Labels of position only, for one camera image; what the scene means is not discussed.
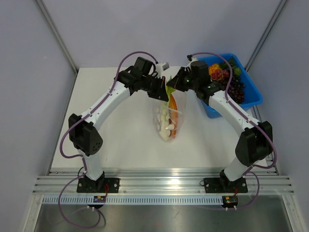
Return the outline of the orange purple papaya slice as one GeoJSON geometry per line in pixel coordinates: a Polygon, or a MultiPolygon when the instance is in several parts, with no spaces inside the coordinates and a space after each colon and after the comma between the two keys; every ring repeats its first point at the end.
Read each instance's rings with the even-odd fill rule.
{"type": "Polygon", "coordinates": [[[175,139],[178,127],[178,108],[173,95],[170,96],[169,100],[169,114],[170,114],[169,122],[174,126],[174,128],[171,129],[170,131],[169,137],[171,139],[175,139]]]}

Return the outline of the clear dotted zip top bag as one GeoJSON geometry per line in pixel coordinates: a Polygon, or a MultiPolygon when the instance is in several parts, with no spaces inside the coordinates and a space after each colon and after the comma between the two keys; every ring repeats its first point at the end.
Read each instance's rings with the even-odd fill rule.
{"type": "Polygon", "coordinates": [[[170,142],[177,137],[185,116],[186,92],[174,91],[169,102],[156,100],[152,105],[154,129],[159,137],[170,142]]]}

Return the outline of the green white celery stalk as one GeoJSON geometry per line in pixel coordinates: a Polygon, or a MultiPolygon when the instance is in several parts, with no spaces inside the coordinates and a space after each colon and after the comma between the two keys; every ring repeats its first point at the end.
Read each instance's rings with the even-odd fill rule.
{"type": "MultiPolygon", "coordinates": [[[[166,91],[167,91],[167,95],[170,100],[170,96],[175,91],[175,89],[166,86],[166,91]]],[[[169,122],[169,119],[170,119],[169,101],[164,101],[161,103],[160,107],[157,108],[156,116],[157,116],[156,129],[157,129],[159,136],[164,141],[171,140],[171,138],[169,137],[170,131],[171,129],[174,128],[174,126],[169,122]]]]}

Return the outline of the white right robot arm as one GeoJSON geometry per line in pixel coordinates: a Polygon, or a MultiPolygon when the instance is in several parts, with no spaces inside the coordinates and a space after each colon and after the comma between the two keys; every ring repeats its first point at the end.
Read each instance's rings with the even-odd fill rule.
{"type": "Polygon", "coordinates": [[[234,192],[245,174],[273,152],[271,124],[251,117],[235,104],[226,88],[211,80],[208,66],[202,60],[191,62],[189,67],[180,67],[167,86],[181,92],[194,91],[198,99],[215,109],[237,133],[236,157],[220,172],[218,183],[212,186],[216,191],[234,192]]]}

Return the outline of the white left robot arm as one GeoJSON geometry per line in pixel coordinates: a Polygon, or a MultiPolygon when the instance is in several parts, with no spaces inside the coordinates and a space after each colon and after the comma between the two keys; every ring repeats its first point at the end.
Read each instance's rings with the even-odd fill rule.
{"type": "Polygon", "coordinates": [[[168,68],[167,62],[154,64],[138,57],[134,65],[117,71],[113,85],[87,111],[69,117],[69,139],[82,155],[84,163],[84,174],[79,178],[80,187],[93,192],[100,192],[106,187],[105,173],[98,155],[103,146],[99,129],[124,100],[140,90],[146,92],[149,98],[167,102],[169,98],[163,71],[168,68]]]}

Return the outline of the orange yellow fruit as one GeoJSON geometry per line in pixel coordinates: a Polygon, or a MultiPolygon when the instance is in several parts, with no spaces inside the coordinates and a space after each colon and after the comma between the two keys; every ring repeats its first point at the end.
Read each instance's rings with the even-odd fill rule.
{"type": "Polygon", "coordinates": [[[220,65],[219,63],[214,63],[211,66],[209,66],[209,74],[212,75],[213,73],[215,73],[217,70],[220,70],[220,65]]]}

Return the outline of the dark green herb sprig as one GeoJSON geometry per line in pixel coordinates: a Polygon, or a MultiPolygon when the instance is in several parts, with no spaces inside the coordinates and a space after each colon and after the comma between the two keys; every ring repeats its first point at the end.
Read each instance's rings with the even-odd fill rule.
{"type": "Polygon", "coordinates": [[[220,64],[220,68],[223,69],[223,70],[227,70],[229,69],[229,66],[231,66],[231,68],[235,68],[237,67],[237,64],[235,62],[235,59],[232,57],[230,58],[227,62],[223,61],[221,64],[220,64]]]}

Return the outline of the dark purple grape bunch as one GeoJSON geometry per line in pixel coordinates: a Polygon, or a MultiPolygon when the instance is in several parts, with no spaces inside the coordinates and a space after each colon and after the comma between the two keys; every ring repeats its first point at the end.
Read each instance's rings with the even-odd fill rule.
{"type": "Polygon", "coordinates": [[[244,98],[244,88],[245,85],[241,81],[240,76],[232,75],[232,80],[228,88],[228,95],[237,103],[242,104],[245,100],[244,98]]]}

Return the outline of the blue plastic bin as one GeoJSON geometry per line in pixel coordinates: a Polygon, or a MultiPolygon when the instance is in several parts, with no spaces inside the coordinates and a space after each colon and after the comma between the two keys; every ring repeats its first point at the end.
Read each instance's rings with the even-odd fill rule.
{"type": "MultiPolygon", "coordinates": [[[[221,56],[226,60],[230,60],[231,58],[233,58],[235,61],[235,66],[239,67],[241,70],[240,81],[243,82],[245,86],[243,89],[244,90],[244,102],[240,106],[245,111],[247,111],[251,109],[251,107],[261,104],[263,102],[263,97],[260,91],[258,90],[258,88],[255,86],[252,79],[249,77],[249,74],[245,71],[238,57],[231,53],[221,54],[221,56]]],[[[202,57],[197,58],[197,59],[204,60],[208,66],[214,63],[224,62],[221,58],[216,57],[216,56],[202,55],[202,57]]],[[[201,103],[209,118],[221,117],[221,115],[216,110],[212,109],[210,106],[207,106],[203,101],[201,103]]]]}

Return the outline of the left controller board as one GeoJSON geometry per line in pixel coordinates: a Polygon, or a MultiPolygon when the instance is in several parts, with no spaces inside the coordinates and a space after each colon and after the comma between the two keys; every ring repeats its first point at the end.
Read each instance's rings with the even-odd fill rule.
{"type": "Polygon", "coordinates": [[[106,203],[106,196],[94,196],[94,203],[106,203]]]}

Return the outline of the controller board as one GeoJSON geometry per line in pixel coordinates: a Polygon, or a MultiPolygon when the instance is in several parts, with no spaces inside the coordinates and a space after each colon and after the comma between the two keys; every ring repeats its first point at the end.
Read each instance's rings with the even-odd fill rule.
{"type": "Polygon", "coordinates": [[[106,203],[106,196],[94,196],[94,203],[106,203]]]}
{"type": "Polygon", "coordinates": [[[237,195],[235,196],[223,196],[222,197],[223,200],[223,205],[222,207],[224,208],[234,208],[238,205],[239,203],[239,198],[237,195]]]}

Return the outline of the right controller board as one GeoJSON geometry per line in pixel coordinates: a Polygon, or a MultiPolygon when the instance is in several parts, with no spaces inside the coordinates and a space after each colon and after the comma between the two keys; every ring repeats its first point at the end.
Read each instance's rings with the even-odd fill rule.
{"type": "Polygon", "coordinates": [[[234,208],[238,205],[239,203],[239,198],[237,195],[235,196],[223,196],[222,197],[223,200],[223,205],[222,207],[224,208],[234,208]]]}

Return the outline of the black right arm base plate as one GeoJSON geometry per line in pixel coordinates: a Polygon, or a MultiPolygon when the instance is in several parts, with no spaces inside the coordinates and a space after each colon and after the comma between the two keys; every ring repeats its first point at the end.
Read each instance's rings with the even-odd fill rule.
{"type": "Polygon", "coordinates": [[[236,181],[225,181],[219,177],[207,177],[199,183],[206,193],[248,193],[246,180],[242,177],[236,181]]]}

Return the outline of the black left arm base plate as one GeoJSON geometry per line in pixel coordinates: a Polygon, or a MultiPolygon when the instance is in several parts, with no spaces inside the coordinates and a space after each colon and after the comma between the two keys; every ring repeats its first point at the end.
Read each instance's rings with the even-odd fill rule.
{"type": "Polygon", "coordinates": [[[87,177],[79,178],[77,185],[78,193],[118,193],[120,186],[119,178],[104,178],[93,181],[87,177]]]}

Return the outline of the aluminium rail frame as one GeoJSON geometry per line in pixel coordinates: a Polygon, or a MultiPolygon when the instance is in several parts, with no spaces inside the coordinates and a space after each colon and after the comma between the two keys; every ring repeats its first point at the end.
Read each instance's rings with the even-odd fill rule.
{"type": "MultiPolygon", "coordinates": [[[[58,194],[69,182],[65,194],[75,194],[76,168],[53,168],[48,175],[38,176],[33,194],[58,194]]],[[[205,195],[201,181],[218,177],[218,168],[165,168],[165,169],[105,169],[106,177],[120,179],[118,195],[205,195]]],[[[260,188],[261,195],[294,195],[291,180],[274,168],[269,171],[255,169],[246,175],[248,194],[260,188]]]]}

